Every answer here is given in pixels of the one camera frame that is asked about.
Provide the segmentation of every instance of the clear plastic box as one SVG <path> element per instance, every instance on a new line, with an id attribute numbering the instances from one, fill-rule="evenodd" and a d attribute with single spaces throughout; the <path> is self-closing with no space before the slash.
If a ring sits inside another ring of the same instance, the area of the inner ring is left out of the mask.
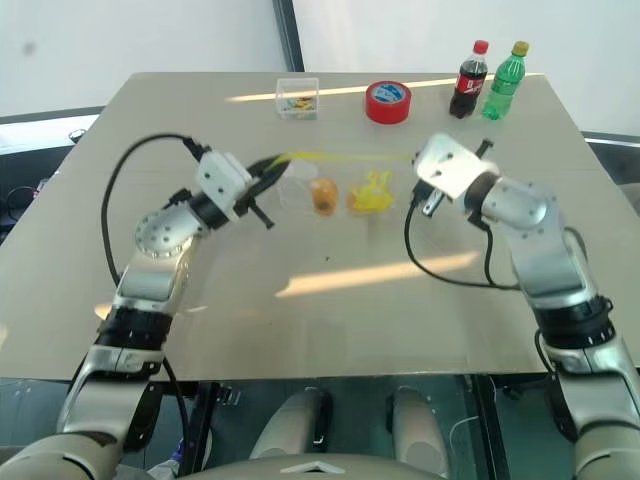
<path id="1" fill-rule="evenodd" d="M 276 110 L 284 119 L 318 118 L 320 81 L 317 78 L 279 78 L 276 83 Z"/>

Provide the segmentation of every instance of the yellow toy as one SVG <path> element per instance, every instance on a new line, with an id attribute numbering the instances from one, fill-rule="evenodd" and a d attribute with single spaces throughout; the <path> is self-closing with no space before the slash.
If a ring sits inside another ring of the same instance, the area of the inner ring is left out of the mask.
<path id="1" fill-rule="evenodd" d="M 351 187 L 347 200 L 351 211 L 358 213 L 384 212 L 393 204 L 393 195 L 389 192 L 391 172 L 370 171 L 367 174 L 369 184 L 363 187 Z"/>

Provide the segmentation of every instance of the bottle label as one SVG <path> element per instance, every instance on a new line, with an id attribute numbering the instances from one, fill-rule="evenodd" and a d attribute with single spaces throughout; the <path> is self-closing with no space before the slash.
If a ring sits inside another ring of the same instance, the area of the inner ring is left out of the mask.
<path id="1" fill-rule="evenodd" d="M 477 95 L 484 84 L 484 78 L 469 78 L 463 74 L 458 75 L 456 90 L 465 95 Z"/>

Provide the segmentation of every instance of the white wall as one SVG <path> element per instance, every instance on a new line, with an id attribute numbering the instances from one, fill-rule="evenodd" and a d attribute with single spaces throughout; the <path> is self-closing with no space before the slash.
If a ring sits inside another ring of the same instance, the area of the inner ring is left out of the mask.
<path id="1" fill-rule="evenodd" d="M 0 0 L 0 116 L 106 104 L 134 72 L 285 71 L 271 0 Z"/>
<path id="2" fill-rule="evenodd" d="M 640 135 L 638 0 L 294 0 L 308 71 L 454 72 L 476 39 L 489 69 L 515 40 L 582 130 Z"/>

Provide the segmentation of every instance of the red bottle cap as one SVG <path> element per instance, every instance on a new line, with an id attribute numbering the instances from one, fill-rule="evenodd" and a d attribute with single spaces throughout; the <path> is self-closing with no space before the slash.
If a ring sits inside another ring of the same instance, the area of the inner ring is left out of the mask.
<path id="1" fill-rule="evenodd" d="M 487 50 L 489 50 L 489 42 L 485 40 L 476 40 L 476 43 L 473 44 L 474 53 L 479 53 L 482 55 L 484 53 L 487 53 Z"/>

